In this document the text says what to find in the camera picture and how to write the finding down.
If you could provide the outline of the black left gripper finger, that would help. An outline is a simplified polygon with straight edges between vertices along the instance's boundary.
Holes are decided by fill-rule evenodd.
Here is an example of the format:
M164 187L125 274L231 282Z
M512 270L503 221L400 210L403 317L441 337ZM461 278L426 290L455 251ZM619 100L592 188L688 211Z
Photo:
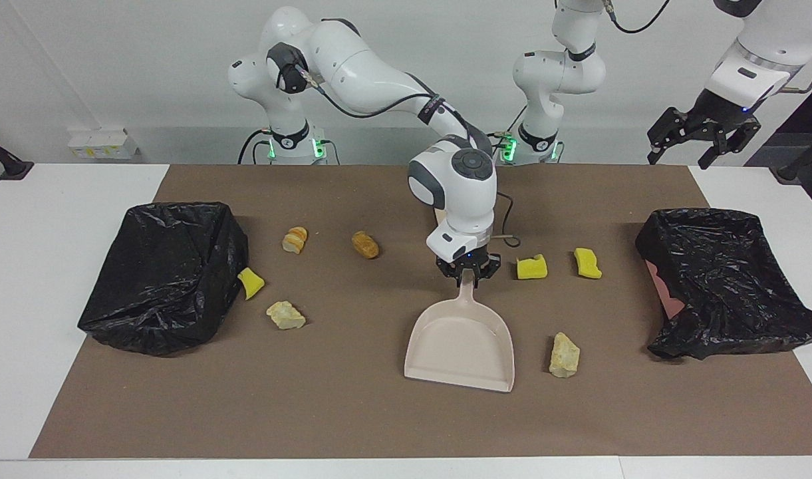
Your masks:
M739 152L744 148L745 130L744 128L737 128L731 136L728 136L722 127L710 126L702 128L700 140L709 140L712 143L698 160L698 166L702 170L706 170L720 156L733 154L733 152Z
M680 139L686 122L686 113L679 110L664 110L660 117L648 130L648 140L650 152L648 163L654 166L658 163L665 150L668 149L674 140Z

